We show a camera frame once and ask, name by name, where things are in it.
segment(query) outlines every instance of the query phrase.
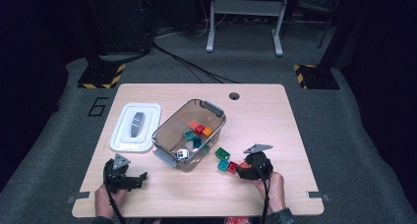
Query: bin handle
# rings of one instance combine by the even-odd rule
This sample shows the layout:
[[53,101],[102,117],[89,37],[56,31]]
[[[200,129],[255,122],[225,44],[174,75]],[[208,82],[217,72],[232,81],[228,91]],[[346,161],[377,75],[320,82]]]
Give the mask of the bin handle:
[[208,109],[213,114],[215,114],[215,116],[217,116],[218,118],[220,118],[224,114],[224,111],[221,108],[219,108],[218,106],[214,105],[211,102],[200,101],[200,106],[202,106],[203,108]]

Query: translucent storage bin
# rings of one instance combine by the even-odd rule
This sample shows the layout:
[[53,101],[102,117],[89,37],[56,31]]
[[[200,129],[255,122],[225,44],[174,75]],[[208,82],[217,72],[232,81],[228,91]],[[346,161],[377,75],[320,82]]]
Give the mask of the translucent storage bin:
[[225,123],[222,109],[208,101],[192,99],[153,133],[153,153],[168,166],[190,172],[218,141]]

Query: gray carpet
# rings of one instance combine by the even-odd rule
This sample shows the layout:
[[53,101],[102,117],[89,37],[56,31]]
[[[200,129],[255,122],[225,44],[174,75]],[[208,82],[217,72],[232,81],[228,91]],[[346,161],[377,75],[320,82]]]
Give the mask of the gray carpet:
[[[332,72],[340,90],[301,89],[294,64],[318,64],[322,31],[290,25],[282,40],[283,57],[275,56],[268,26],[229,27],[216,33],[213,53],[206,53],[207,33],[194,38],[172,34],[157,38],[162,48],[206,70],[244,84],[283,84],[319,189],[329,194],[325,212],[297,216],[299,223],[417,223],[395,174],[364,131],[355,98],[343,75]],[[122,59],[127,56],[106,56]],[[87,66],[84,59],[67,66],[70,72],[60,110],[0,194],[0,223],[90,223],[72,216],[72,204],[117,91],[77,88]],[[211,80],[199,75],[205,84]],[[117,86],[124,83],[199,83],[183,65],[153,49],[129,63]],[[106,105],[102,116],[89,117],[94,101]],[[131,223],[140,223],[133,219]]]

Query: warning stripe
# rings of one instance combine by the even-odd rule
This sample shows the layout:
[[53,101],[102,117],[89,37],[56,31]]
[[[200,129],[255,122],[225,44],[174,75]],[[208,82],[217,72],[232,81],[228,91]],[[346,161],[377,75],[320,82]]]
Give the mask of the warning stripe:
[[301,74],[300,66],[309,67],[309,68],[316,68],[315,65],[294,65],[295,74],[297,75],[298,84],[301,88],[307,88],[307,85],[304,81],[304,77]]
[[122,65],[117,70],[116,75],[113,78],[111,84],[78,84],[78,88],[114,88],[117,86],[117,83],[122,77],[123,70],[125,70],[126,65]]

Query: person's hand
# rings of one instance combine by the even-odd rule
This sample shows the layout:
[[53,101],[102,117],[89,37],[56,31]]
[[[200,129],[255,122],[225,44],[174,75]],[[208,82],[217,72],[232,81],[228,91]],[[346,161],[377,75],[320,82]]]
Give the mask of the person's hand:
[[[123,198],[125,197],[127,190],[119,190],[117,194],[111,193],[116,205],[119,207],[122,204]],[[101,185],[98,190],[95,191],[95,216],[103,216],[108,219],[113,218],[114,210],[110,205],[110,198],[107,194],[104,184]]]
[[[284,178],[277,172],[270,173],[270,186],[269,186],[269,208],[272,212],[277,212],[284,209],[285,195],[284,195]],[[261,180],[253,180],[252,184],[258,189],[261,197],[265,199],[265,187],[264,182]]]

